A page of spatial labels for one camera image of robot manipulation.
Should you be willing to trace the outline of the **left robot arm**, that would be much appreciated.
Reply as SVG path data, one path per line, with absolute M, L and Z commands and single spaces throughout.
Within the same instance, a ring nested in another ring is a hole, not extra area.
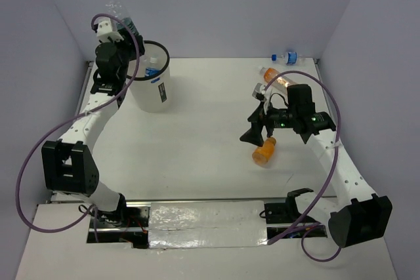
M 130 61 L 144 52 L 140 35 L 124 35 L 120 41 L 99 44 L 95 50 L 97 69 L 83 116 L 58 140 L 47 140 L 41 148 L 47 189 L 96 205 L 101 220 L 117 227 L 128 220 L 126 200 L 100 181 L 92 152 L 107 122 L 125 98 L 123 88 Z

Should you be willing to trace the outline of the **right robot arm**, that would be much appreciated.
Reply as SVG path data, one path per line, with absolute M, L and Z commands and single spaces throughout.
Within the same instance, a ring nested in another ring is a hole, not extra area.
M 249 116 L 251 124 L 240 141 L 263 145 L 262 132 L 291 129 L 314 152 L 327 178 L 319 193 L 310 188 L 287 194 L 285 214 L 297 226 L 306 217 L 325 226 L 328 236 L 341 248 L 384 236 L 392 212 L 387 196 L 378 196 L 365 181 L 337 138 L 339 129 L 328 113 L 316 111 L 312 90 L 306 84 L 287 88 L 287 106 L 275 108 L 271 90 L 257 84 L 253 97 L 259 101 Z

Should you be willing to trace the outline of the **blue label water bottle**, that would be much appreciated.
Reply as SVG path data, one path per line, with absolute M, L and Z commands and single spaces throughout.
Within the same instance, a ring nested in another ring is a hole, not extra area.
M 145 67 L 145 76 L 150 77 L 160 72 L 158 59 L 156 57 L 149 57 L 148 63 Z

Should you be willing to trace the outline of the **green label clear bottle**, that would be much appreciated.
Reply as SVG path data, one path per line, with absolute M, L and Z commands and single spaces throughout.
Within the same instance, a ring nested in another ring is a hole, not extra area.
M 121 20 L 134 35 L 140 35 L 131 18 L 131 15 L 129 14 L 129 11 L 121 1 L 110 1 L 106 4 L 106 10 L 108 14 L 111 14 L 115 18 Z

